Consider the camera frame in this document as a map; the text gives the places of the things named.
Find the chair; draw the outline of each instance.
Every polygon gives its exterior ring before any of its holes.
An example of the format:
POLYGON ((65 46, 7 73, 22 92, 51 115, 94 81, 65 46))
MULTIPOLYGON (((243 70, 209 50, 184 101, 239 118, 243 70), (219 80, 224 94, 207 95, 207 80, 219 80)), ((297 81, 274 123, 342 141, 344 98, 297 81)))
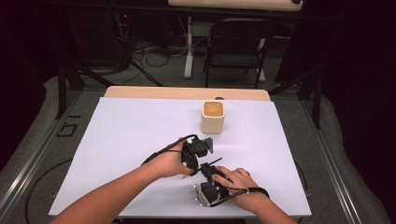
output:
POLYGON ((256 69, 254 89, 257 89, 265 51, 274 31, 274 25, 264 19, 228 18, 215 22, 207 43, 205 86, 208 87, 209 67, 245 68, 245 73, 256 69))

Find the chair leg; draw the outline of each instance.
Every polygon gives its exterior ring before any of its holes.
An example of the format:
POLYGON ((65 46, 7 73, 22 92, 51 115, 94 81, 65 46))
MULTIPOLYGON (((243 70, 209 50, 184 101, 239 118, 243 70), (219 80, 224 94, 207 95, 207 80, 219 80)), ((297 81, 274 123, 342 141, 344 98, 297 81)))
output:
POLYGON ((259 85, 259 81, 260 81, 260 75, 262 74, 262 66, 260 66, 260 68, 257 70, 257 74, 256 74, 256 83, 254 84, 254 89, 257 89, 258 85, 259 85))
POLYGON ((205 78, 205 87, 209 86, 209 63, 205 66, 206 78, 205 78))
POLYGON ((207 54, 205 55, 205 60, 204 60, 204 72, 206 72, 206 67, 207 67, 207 54))

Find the right hand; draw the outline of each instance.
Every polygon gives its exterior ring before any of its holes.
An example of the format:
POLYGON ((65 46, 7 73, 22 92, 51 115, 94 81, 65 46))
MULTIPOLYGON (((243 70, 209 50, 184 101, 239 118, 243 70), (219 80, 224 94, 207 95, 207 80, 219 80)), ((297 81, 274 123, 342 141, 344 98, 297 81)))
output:
POLYGON ((165 151, 146 164, 155 166, 159 178, 174 175, 190 175, 192 169, 181 162, 181 151, 185 142, 186 140, 179 142, 170 148, 169 151, 165 151))
MULTIPOLYGON (((258 185, 251 178, 250 174, 243 168, 237 168, 230 171, 224 166, 216 167, 220 172, 224 173, 228 179, 220 175, 212 175, 212 178, 227 188, 232 194, 240 191, 240 189, 257 188, 258 185)), ((229 202, 256 214, 260 209, 259 204, 269 201, 269 198, 260 192, 250 192, 249 194, 241 194, 231 199, 229 202)))

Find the cup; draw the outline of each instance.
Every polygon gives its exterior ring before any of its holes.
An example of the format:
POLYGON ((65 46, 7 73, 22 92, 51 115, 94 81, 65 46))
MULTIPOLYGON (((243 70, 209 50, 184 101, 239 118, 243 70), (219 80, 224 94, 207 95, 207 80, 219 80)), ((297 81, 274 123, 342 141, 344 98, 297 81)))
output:
POLYGON ((204 101, 202 104, 201 131, 203 133, 221 133, 224 124, 225 109, 221 101, 204 101))

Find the dark background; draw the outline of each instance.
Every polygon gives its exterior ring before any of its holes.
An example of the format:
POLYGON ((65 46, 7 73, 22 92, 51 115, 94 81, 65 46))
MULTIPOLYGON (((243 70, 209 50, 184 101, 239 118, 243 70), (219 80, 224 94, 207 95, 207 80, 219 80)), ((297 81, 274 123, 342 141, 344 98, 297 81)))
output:
MULTIPOLYGON (((353 3, 310 1, 304 14, 332 15, 353 3)), ((28 0, 0 2, 0 168, 43 104, 43 84, 57 76, 59 48, 81 60, 78 44, 60 15, 32 5, 28 0), (61 46, 54 37, 62 40, 61 46)), ((323 83, 323 94, 334 104, 342 127, 346 153, 385 205, 392 222, 396 222, 395 8, 390 0, 368 2, 363 13, 354 18, 337 57, 331 59, 323 83)), ((277 80, 287 81, 311 69, 332 31, 323 25, 297 26, 277 80)))

